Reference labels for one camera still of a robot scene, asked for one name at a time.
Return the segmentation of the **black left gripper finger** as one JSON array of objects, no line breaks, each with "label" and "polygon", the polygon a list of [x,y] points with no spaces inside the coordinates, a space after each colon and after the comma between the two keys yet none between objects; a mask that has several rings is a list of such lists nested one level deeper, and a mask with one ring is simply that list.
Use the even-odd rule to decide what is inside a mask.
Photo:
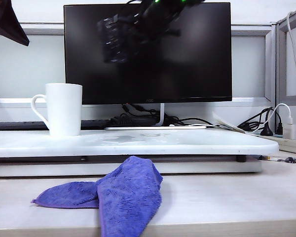
[{"label": "black left gripper finger", "polygon": [[29,39],[15,15],[11,0],[0,0],[0,35],[29,46]]}]

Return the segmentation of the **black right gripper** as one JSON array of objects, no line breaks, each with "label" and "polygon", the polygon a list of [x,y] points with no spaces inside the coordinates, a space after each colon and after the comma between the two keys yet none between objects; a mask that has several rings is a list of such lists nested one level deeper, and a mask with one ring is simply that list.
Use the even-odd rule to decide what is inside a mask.
[{"label": "black right gripper", "polygon": [[131,18],[131,25],[143,36],[154,37],[166,32],[185,7],[198,4],[198,0],[142,0],[140,11]]}]

